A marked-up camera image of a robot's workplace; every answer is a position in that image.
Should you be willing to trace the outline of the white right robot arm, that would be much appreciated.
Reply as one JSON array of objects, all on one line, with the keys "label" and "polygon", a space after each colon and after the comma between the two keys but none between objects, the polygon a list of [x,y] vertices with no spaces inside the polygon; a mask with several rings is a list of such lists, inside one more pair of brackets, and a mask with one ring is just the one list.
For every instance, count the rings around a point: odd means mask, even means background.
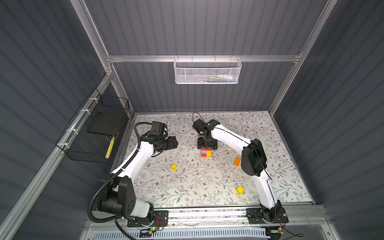
[{"label": "white right robot arm", "polygon": [[271,187],[271,177],[267,173],[267,157],[263,144],[258,139],[244,138],[216,120],[205,123],[198,119],[193,129],[199,135],[198,148],[217,149],[218,141],[226,144],[241,155],[241,168],[252,177],[260,197],[261,212],[266,223],[285,224],[289,222],[285,209]]}]

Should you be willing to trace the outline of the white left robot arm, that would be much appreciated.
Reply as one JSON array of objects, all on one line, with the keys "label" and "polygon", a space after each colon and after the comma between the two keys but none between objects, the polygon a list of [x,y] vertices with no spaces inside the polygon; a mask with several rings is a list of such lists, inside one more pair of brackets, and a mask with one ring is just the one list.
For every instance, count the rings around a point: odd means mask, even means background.
[{"label": "white left robot arm", "polygon": [[178,147],[175,136],[160,138],[152,142],[141,140],[135,150],[124,162],[112,171],[113,180],[101,180],[100,190],[95,197],[97,210],[114,215],[98,222],[108,222],[116,218],[139,219],[141,222],[152,222],[154,219],[153,204],[137,198],[133,183],[144,163],[155,154]]}]

